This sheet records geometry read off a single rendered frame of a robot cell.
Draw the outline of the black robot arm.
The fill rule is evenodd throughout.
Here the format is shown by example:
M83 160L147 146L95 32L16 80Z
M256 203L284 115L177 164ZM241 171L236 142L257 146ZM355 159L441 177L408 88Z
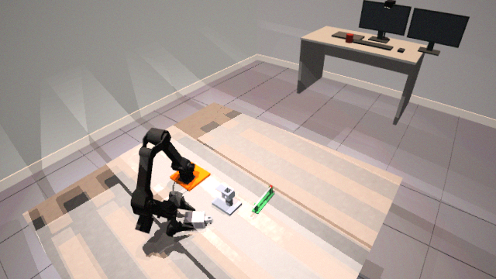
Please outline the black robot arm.
M148 143L153 144L154 147L152 149L147 148ZM137 185L130 201L133 214L139 215L135 229L142 233L150 233L154 221L152 214L156 215L158 208L160 207L160 201L153 199L153 192L151 191L151 174L153 159L161 151L163 151L172 162L170 168L173 171L179 172L179 181L189 184L196 178L194 175L195 164L179 154L171 143L170 133L164 129L150 128L143 137L143 145L139 149ZM171 191L169 199L163 200L163 202L165 202L164 212L169 215L173 215L172 211L180 207L181 198L177 195L177 192Z

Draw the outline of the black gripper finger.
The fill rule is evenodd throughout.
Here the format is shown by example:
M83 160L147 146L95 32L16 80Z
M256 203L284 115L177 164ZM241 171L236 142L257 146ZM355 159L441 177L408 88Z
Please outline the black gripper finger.
M184 200L184 196L182 197L181 199L181 203L180 203L180 209L184 209L184 210L187 210L187 211L190 211L190 212L195 212L196 209L193 208L192 206L190 206L185 200Z
M175 233L179 233L179 232L181 232L181 231L185 231L185 230L189 230L189 229L190 229L190 230L193 230L193 228L194 228L194 227L192 227L192 226L188 226L188 225L185 225L185 224L183 224L181 221L179 221L179 223L178 223L178 228L177 228L177 230L176 230L176 232L175 232Z

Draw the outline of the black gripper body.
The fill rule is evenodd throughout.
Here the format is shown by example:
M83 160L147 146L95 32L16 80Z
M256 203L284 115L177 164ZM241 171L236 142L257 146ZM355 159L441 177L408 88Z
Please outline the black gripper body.
M180 193L180 192L177 192L177 193L178 193L177 196L182 199L183 193ZM160 201L160 207L158 208L156 215L157 215L157 218L163 217L163 218L167 219L167 221L169 221L169 225L167 226L166 234L168 236L173 237L177 228L178 228L178 221L176 220L178 208L175 209L174 211L172 211L173 215L169 215L166 212L164 212L164 207L165 207L165 202Z

